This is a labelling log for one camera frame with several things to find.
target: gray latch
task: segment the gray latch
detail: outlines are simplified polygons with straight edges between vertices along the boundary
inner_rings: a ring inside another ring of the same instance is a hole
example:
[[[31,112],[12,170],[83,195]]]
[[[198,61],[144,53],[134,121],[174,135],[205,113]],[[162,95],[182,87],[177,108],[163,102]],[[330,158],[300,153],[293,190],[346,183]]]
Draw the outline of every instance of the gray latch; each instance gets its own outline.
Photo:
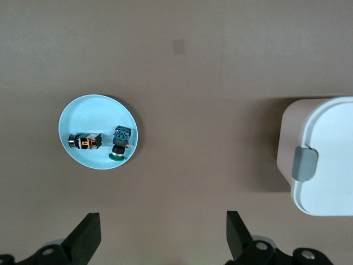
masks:
[[[311,179],[316,171],[319,154],[315,149],[297,146],[294,155],[292,177],[304,182]]]

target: white box lid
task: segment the white box lid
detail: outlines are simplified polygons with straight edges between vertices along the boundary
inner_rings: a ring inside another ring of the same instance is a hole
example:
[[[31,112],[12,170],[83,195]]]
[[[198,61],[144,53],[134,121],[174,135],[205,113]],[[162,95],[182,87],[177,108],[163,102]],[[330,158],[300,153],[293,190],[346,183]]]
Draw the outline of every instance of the white box lid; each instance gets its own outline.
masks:
[[[311,166],[302,165],[299,175],[312,169],[313,175],[293,181],[294,202],[311,215],[353,215],[353,97],[320,105],[308,117],[301,141],[301,148],[315,152],[317,160],[308,153]],[[292,175],[298,173],[295,164]]]

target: tape mark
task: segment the tape mark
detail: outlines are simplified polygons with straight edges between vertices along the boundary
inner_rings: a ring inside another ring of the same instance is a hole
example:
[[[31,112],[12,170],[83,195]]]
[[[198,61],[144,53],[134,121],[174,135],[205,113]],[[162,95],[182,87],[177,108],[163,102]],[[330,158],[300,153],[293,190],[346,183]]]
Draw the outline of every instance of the tape mark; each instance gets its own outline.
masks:
[[[184,39],[173,40],[173,50],[176,55],[185,54]]]

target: round dish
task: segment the round dish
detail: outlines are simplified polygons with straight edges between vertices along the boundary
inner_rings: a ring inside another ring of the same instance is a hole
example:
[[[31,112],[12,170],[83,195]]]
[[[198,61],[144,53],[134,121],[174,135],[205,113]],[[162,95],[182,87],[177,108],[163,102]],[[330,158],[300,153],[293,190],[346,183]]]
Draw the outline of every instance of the round dish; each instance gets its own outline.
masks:
[[[130,146],[125,149],[122,161],[109,158],[118,125],[131,129]],[[71,148],[68,138],[76,133],[100,133],[102,145],[95,150]],[[138,130],[131,113],[120,102],[103,95],[86,95],[71,101],[61,113],[59,136],[62,146],[80,164],[93,169],[112,169],[123,165],[133,155]]]

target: white plastic container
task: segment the white plastic container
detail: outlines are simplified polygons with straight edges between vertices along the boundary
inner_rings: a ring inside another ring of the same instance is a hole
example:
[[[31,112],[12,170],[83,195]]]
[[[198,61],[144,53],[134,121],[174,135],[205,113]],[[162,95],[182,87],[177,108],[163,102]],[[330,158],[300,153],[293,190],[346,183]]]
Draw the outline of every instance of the white plastic container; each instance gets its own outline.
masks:
[[[292,103],[282,118],[277,166],[304,213],[352,216],[353,97]]]

